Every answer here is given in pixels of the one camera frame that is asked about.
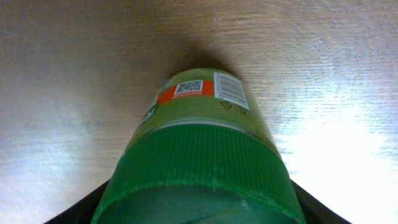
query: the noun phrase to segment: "wooden table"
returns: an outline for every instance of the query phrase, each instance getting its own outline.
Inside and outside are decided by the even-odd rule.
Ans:
[[[397,1],[3,1],[0,223],[111,177],[156,89],[223,68],[291,177],[354,223],[398,223]]]

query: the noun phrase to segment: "ribbed green lid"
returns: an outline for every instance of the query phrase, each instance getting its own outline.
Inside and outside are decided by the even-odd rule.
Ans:
[[[129,147],[92,224],[127,223],[126,217],[132,213],[128,204],[142,200],[137,194],[148,194],[148,190],[198,186],[220,189],[221,194],[215,197],[220,200],[228,194],[245,198],[245,209],[251,210],[258,223],[305,223],[284,164],[262,141],[246,133],[221,126],[186,124],[146,134]],[[209,192],[197,193],[211,198]],[[173,208],[175,213],[181,212],[177,205]],[[165,218],[159,223],[170,223]]]

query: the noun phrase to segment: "plastic container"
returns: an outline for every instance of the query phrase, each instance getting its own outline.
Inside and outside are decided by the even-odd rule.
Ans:
[[[158,92],[97,206],[97,223],[305,223],[254,98],[198,68]]]

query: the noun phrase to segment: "brown wooden surface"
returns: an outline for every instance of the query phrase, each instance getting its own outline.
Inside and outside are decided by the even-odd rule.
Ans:
[[[111,177],[156,89],[196,66],[251,87],[294,180],[398,223],[397,1],[1,1],[0,223]]]

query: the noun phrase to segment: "barcode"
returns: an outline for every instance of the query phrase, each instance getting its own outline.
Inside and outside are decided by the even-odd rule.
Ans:
[[[249,110],[248,101],[244,95],[241,81],[232,76],[214,72],[215,98],[236,103]]]
[[[202,88],[203,88],[203,80],[183,82],[177,85],[174,94],[181,94],[191,91],[201,91]]]

